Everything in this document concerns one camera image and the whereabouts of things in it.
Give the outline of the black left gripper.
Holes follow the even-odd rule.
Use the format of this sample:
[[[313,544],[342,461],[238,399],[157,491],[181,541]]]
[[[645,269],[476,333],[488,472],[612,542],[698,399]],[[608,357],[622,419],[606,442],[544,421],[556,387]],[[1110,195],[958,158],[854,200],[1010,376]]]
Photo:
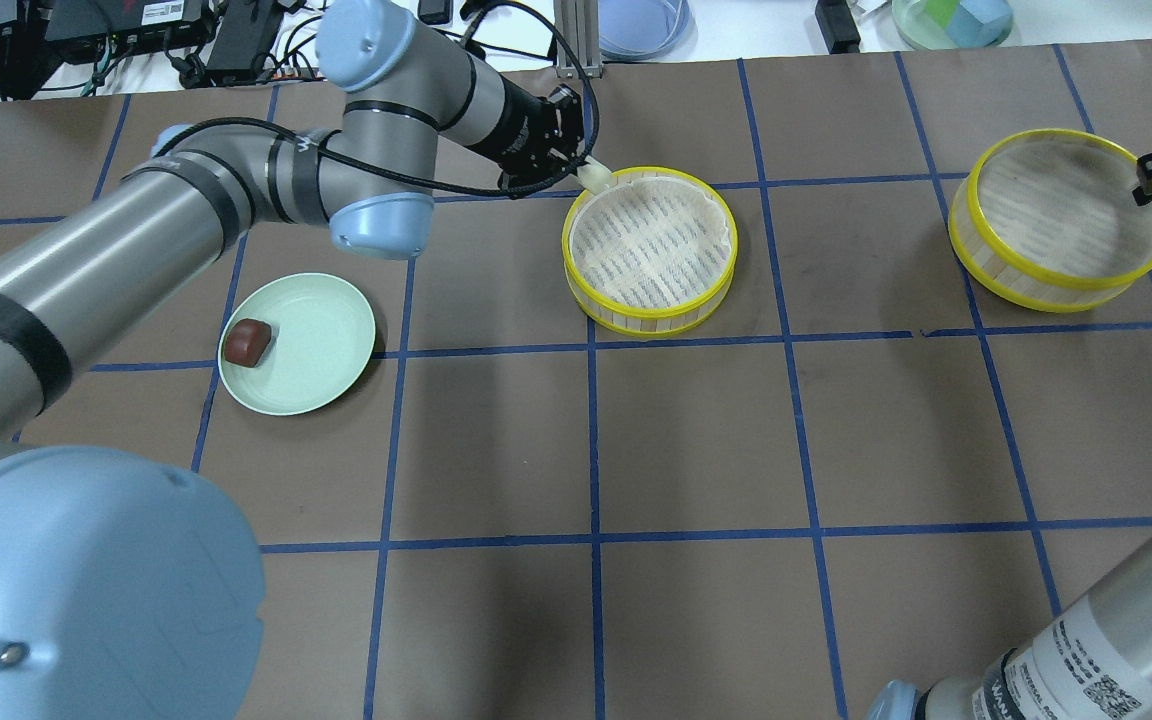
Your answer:
[[[525,196],[558,184],[571,173],[584,141],[584,106],[575,88],[558,85],[550,94],[506,88],[506,146],[495,160],[498,188]]]

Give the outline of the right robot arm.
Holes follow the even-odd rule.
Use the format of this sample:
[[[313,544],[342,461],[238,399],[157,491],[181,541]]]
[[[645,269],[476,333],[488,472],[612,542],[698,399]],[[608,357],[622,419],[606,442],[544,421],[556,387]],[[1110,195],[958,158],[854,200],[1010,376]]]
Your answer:
[[[1082,313],[1152,270],[1152,152],[1030,129],[975,161],[948,209],[975,281],[1018,306]],[[870,719],[1152,719],[1152,537],[979,676],[893,680]]]

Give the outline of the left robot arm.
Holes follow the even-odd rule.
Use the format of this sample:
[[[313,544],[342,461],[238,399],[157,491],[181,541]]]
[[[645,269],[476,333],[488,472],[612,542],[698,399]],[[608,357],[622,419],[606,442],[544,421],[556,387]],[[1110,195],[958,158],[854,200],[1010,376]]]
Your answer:
[[[518,199],[593,164],[599,109],[529,94],[391,1],[335,1],[316,54],[342,126],[218,118],[162,132],[114,191],[0,258],[0,719],[233,719],[262,646],[253,530],[194,471],[12,442],[256,223],[323,225],[404,260],[433,223],[440,138]]]

